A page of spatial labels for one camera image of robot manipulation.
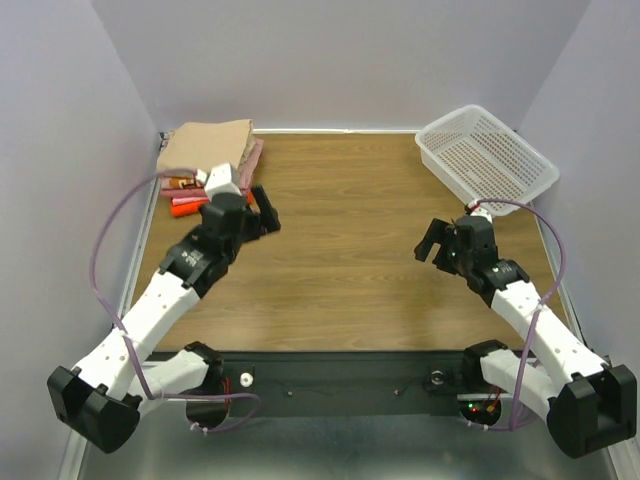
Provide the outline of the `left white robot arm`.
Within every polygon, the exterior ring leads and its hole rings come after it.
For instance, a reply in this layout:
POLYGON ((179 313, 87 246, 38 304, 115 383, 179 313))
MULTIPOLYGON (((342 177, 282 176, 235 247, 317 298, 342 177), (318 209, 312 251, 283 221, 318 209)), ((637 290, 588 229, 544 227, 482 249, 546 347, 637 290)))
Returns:
POLYGON ((113 453, 132 436, 144 415, 160 402, 181 400, 193 430, 227 430, 204 415, 207 403, 228 411, 234 400, 222 355, 201 342, 143 370, 142 363, 170 328, 222 279, 241 247, 280 230, 277 210, 264 188, 216 193, 199 209, 201 222, 167 252, 138 301, 116 316, 104 340, 73 368, 57 367, 47 388, 58 419, 102 452, 113 453))

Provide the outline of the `beige t-shirt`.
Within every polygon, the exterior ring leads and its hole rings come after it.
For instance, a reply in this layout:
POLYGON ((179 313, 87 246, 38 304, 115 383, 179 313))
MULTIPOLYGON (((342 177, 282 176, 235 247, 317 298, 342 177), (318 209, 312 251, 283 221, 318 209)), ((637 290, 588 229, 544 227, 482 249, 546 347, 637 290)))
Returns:
POLYGON ((235 168, 255 145, 253 121, 187 122, 174 130, 157 160, 158 170, 200 169, 229 163, 235 168))

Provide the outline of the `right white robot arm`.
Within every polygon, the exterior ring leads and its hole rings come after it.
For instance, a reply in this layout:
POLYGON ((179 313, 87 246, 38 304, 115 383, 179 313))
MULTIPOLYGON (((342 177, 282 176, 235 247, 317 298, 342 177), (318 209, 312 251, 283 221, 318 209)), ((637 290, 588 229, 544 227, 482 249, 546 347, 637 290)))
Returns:
POLYGON ((539 362, 533 366, 497 340, 481 342, 464 351, 460 378, 466 387, 492 385, 513 395, 546 423, 556 445, 571 458, 636 435, 636 377, 584 345, 542 303, 521 266, 500 257, 490 214, 453 222, 433 219, 414 255, 462 277, 539 362))

